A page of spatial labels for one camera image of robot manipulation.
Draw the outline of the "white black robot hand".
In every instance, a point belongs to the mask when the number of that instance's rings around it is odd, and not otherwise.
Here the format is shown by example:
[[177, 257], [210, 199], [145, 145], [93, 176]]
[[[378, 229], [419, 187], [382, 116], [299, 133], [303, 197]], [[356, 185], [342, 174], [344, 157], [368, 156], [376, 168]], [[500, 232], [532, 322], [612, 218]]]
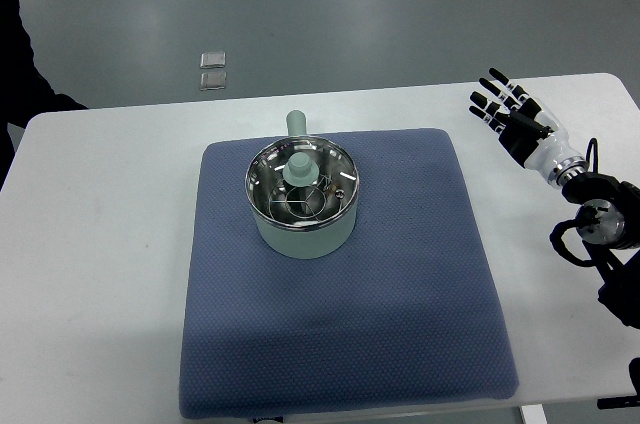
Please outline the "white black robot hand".
[[569, 144], [566, 128], [542, 102], [521, 85], [491, 68], [474, 91], [469, 111], [498, 134], [498, 142], [522, 168], [536, 171], [552, 187], [588, 169], [586, 158]]

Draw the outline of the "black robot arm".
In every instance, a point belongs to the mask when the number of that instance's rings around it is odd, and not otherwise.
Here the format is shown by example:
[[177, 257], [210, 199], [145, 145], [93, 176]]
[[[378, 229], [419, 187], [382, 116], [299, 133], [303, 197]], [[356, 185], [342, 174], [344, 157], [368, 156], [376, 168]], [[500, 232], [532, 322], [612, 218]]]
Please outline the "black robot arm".
[[603, 280], [598, 301], [622, 324], [639, 327], [639, 255], [625, 263], [616, 250], [639, 249], [639, 188], [599, 172], [598, 141], [586, 163], [559, 179], [564, 198], [579, 206], [574, 218], [554, 227], [549, 240], [569, 263], [594, 268]]

